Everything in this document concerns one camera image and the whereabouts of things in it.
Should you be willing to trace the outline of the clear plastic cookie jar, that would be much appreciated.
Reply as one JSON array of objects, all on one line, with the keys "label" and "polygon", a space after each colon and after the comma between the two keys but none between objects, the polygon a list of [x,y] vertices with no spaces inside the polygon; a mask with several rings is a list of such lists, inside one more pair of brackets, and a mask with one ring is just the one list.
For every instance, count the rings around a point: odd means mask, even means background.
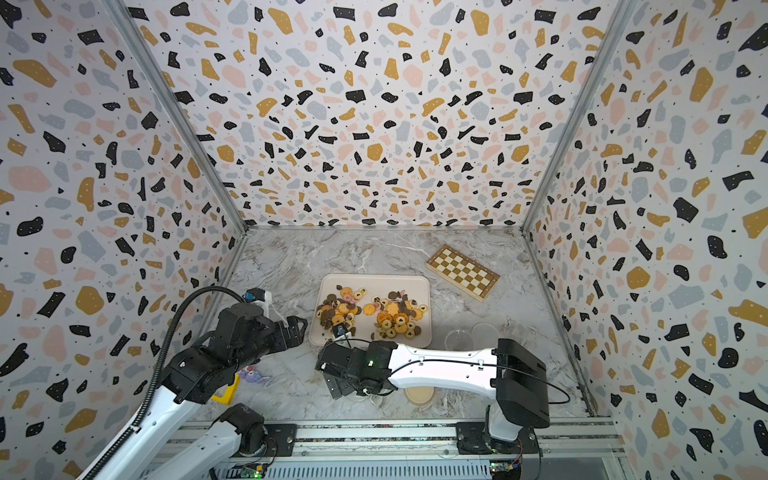
[{"label": "clear plastic cookie jar", "polygon": [[445,349],[449,351],[471,351],[495,348],[500,338],[498,329],[490,323],[477,323],[473,327],[450,331],[445,338]]}]

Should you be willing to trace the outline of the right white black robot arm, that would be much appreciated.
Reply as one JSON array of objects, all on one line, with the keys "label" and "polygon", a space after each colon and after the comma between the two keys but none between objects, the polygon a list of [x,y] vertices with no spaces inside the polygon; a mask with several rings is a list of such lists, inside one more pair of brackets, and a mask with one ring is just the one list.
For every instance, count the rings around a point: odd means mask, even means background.
[{"label": "right white black robot arm", "polygon": [[320,350],[315,369],[335,399],[417,387],[491,399],[486,435],[501,442],[514,442],[525,429],[551,424],[547,368],[512,339],[474,351],[428,350],[393,341],[372,341],[365,348],[331,342]]}]

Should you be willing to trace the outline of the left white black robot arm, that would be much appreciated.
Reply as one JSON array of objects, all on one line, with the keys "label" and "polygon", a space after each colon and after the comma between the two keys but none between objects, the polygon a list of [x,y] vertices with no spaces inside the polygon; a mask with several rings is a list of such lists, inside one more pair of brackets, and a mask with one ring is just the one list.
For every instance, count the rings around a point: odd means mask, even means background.
[{"label": "left white black robot arm", "polygon": [[147,396],[129,423],[82,479],[137,479],[171,436],[242,368],[303,343],[308,321],[273,321],[259,303],[220,311],[216,328],[176,354],[150,380]]}]

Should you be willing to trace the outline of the beige round jar lid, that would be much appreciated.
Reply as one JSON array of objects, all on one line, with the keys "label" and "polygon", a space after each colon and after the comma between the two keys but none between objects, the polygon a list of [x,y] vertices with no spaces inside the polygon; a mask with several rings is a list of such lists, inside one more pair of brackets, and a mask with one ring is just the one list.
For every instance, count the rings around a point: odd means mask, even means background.
[{"label": "beige round jar lid", "polygon": [[428,405],[435,395],[433,387],[409,387],[404,390],[406,399],[413,405]]}]

